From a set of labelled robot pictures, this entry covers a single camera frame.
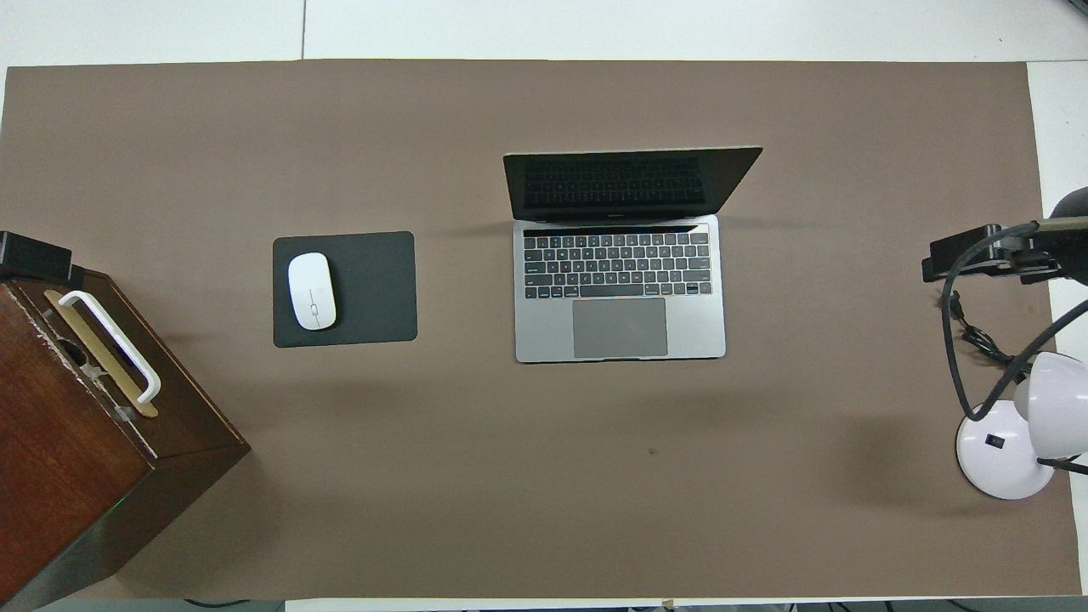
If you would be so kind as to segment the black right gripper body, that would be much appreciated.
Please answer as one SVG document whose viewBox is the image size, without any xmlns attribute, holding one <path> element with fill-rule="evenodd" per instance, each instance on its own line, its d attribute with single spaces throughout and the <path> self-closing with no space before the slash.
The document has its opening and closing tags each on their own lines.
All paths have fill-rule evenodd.
<svg viewBox="0 0 1088 612">
<path fill-rule="evenodd" d="M 1062 229 L 1050 233 L 1051 255 L 1061 264 L 1064 274 L 1087 286 L 1087 187 L 1074 189 L 1058 201 L 1056 208 L 1050 213 L 1051 222 L 1068 222 L 1083 218 L 1077 229 Z"/>
</svg>

